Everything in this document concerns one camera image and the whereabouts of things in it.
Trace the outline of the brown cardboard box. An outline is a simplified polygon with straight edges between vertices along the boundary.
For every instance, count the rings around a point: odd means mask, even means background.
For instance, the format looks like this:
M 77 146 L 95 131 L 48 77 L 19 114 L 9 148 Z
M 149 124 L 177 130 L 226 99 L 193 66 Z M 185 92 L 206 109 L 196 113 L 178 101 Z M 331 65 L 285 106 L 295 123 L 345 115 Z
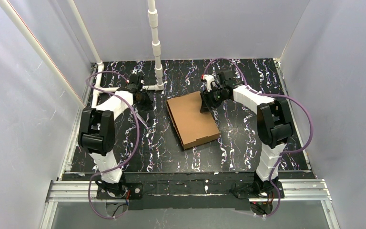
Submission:
M 200 112 L 200 92 L 168 99 L 166 105 L 183 149 L 200 146 L 220 137 L 214 117 L 210 112 Z

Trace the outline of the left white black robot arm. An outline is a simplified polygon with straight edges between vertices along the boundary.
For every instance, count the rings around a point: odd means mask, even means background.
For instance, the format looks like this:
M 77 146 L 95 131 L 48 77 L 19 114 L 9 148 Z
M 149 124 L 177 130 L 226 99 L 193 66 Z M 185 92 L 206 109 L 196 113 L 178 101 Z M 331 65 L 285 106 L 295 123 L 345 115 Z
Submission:
M 115 119 L 126 109 L 148 111 L 153 102 L 144 88 L 144 76 L 130 75 L 126 85 L 116 89 L 104 103 L 97 107 L 85 107 L 81 114 L 78 144 L 94 160 L 101 179 L 98 187 L 112 197 L 126 194 L 127 187 L 121 183 L 122 168 L 117 162 L 115 145 Z

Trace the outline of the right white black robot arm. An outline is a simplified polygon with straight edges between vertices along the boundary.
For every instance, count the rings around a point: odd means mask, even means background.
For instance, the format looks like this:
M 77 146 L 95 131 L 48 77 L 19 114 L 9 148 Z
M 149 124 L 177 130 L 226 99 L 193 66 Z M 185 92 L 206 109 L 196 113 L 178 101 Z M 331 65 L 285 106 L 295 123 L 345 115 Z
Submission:
M 268 192 L 277 185 L 276 162 L 280 160 L 280 153 L 294 133 L 289 104 L 286 100 L 276 100 L 253 91 L 243 81 L 233 78 L 231 71 L 219 72 L 217 76 L 218 81 L 213 75 L 201 76 L 205 89 L 200 92 L 200 112 L 209 112 L 225 100 L 232 100 L 256 114 L 257 134 L 262 142 L 262 152 L 252 190 L 258 193 Z

